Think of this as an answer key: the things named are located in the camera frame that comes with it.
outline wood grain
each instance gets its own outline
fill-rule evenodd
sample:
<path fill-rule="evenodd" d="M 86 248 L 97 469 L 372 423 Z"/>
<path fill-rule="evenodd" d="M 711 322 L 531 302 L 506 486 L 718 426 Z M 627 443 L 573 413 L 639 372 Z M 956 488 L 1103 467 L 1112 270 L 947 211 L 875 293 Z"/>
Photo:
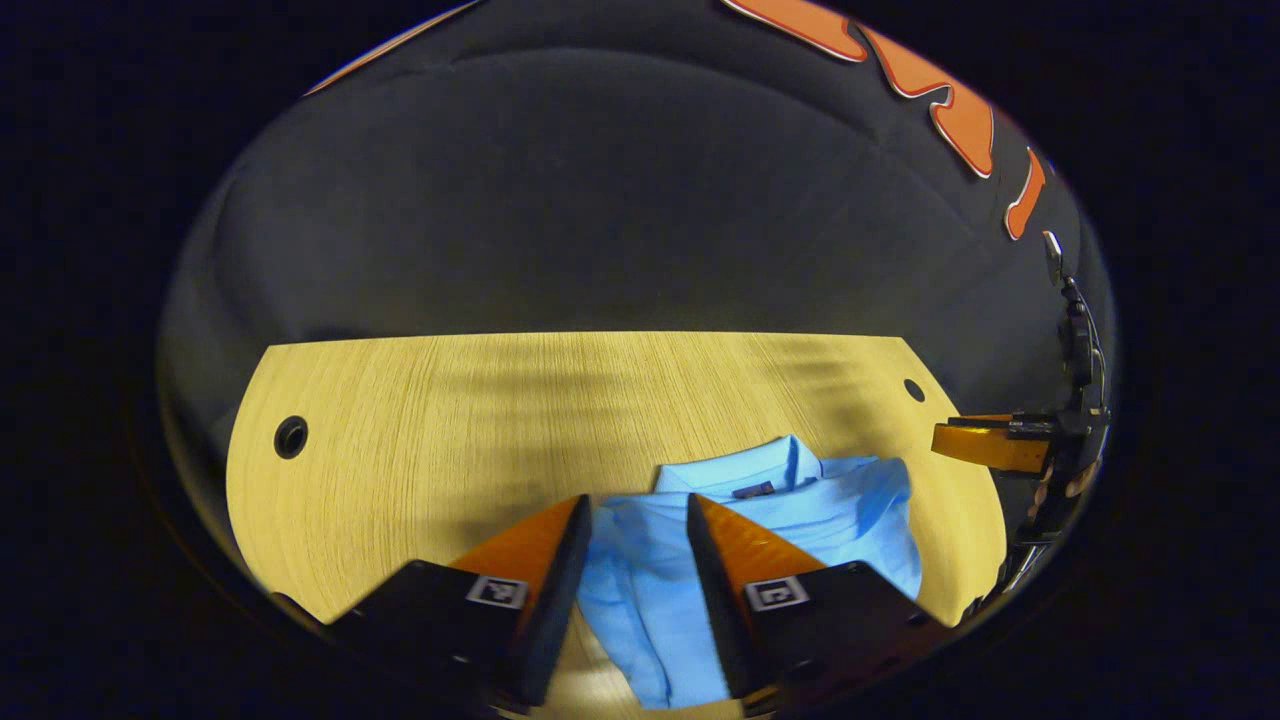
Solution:
<path fill-rule="evenodd" d="M 916 402 L 904 388 L 924 391 Z M 819 457 L 902 457 L 919 602 L 955 624 L 988 592 L 1005 525 L 984 468 L 929 452 L 956 415 L 901 338 L 538 333 L 270 347 L 232 434 L 236 539 L 270 591 L 332 621 L 407 560 L 449 562 L 579 493 L 795 433 Z M 308 424 L 275 455 L 279 423 Z M 539 716 L 645 715 L 575 610 Z M 739 717 L 722 702 L 655 715 Z"/>

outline folded shirt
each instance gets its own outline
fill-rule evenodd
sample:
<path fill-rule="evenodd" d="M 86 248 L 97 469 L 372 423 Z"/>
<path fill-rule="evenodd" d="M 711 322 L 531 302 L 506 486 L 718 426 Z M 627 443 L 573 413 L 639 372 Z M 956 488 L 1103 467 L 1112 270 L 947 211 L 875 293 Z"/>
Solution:
<path fill-rule="evenodd" d="M 920 553 L 900 459 L 818 460 L 795 436 L 724 457 L 664 465 L 654 495 L 593 512 L 577 602 L 646 708 L 728 698 L 685 532 L 689 493 L 763 525 L 827 565 L 863 560 L 915 598 Z"/>

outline table surface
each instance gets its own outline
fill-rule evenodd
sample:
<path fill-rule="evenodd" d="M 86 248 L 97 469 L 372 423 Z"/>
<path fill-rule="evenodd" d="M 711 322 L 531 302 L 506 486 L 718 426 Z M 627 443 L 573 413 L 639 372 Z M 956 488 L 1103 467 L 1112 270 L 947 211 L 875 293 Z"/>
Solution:
<path fill-rule="evenodd" d="M 914 380 L 924 401 L 914 400 Z M 268 348 L 232 434 L 236 541 L 269 591 L 332 621 L 411 559 L 448 564 L 579 493 L 796 434 L 819 457 L 902 457 L 918 602 L 955 624 L 991 589 L 1005 524 L 986 468 L 929 452 L 956 415 L 901 338 L 611 332 Z M 306 419 L 302 452 L 274 450 Z M 740 717 L 726 701 L 680 717 Z M 577 610 L 541 717 L 645 715 Z"/>

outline orange lettering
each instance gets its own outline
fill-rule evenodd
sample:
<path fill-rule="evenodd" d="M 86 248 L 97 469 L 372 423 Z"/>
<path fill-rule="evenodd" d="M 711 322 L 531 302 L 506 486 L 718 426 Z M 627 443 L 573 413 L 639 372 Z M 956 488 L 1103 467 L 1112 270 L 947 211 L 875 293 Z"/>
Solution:
<path fill-rule="evenodd" d="M 1039 158 L 1032 149 L 1027 149 L 1027 155 L 1030 156 L 1030 167 L 1027 168 L 1027 183 L 1023 184 L 1023 192 L 1009 204 L 1009 209 L 1005 210 L 1005 228 L 1009 229 L 1009 237 L 1019 240 L 1023 233 L 1027 232 L 1027 220 L 1032 217 L 1032 210 L 1036 209 L 1036 202 L 1039 200 L 1039 192 L 1044 188 L 1044 168 L 1039 164 Z"/>
<path fill-rule="evenodd" d="M 861 63 L 867 49 L 849 35 L 849 18 L 805 0 L 724 0 L 744 15 L 769 23 L 841 60 Z"/>
<path fill-rule="evenodd" d="M 900 95 L 919 97 L 941 87 L 948 88 L 946 102 L 929 106 L 933 124 L 978 177 L 991 177 L 995 169 L 991 155 L 995 136 L 991 105 L 924 58 L 864 24 L 859 23 L 858 27 L 870 40 L 884 68 L 884 77 Z"/>

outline black background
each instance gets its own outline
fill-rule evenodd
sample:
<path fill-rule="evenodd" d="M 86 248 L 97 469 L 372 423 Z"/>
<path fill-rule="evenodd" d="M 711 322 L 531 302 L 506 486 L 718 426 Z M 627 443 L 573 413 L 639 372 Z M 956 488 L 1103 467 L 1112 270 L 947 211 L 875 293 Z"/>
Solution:
<path fill-rule="evenodd" d="M 19 691 L 0 701 L 6 716 L 412 710 L 379 680 L 276 642 L 219 594 L 155 511 L 136 460 L 164 448 L 125 409 L 152 392 L 178 238 L 225 167 L 301 91 L 439 5 L 17 8 L 5 44 L 18 86 L 10 414 L 31 437 L 10 433 L 18 497 L 6 537 L 23 556 L 13 587 L 36 612 L 6 623 Z M 1137 374 L 1126 397 L 1144 418 L 1117 438 L 1129 460 L 1115 483 L 1130 487 L 1100 487 L 1108 521 L 1080 543 L 1083 570 L 1041 593 L 1015 633 L 987 633 L 989 647 L 950 675 L 874 707 L 1260 714 L 1274 662 L 1248 653 L 1274 635 L 1275 612 L 1253 578 L 1275 552 L 1251 515 L 1274 469 L 1245 461 L 1249 424 L 1228 404 L 1263 398 L 1270 384 L 1271 119 L 1258 101 L 1274 102 L 1263 58 L 1275 18 L 1262 4 L 863 5 L 850 12 L 942 60 L 1051 156 L 1073 159 L 1123 316 L 1143 310 L 1124 328 Z M 1242 536 L 1254 539 L 1248 552 L 1230 548 Z"/>

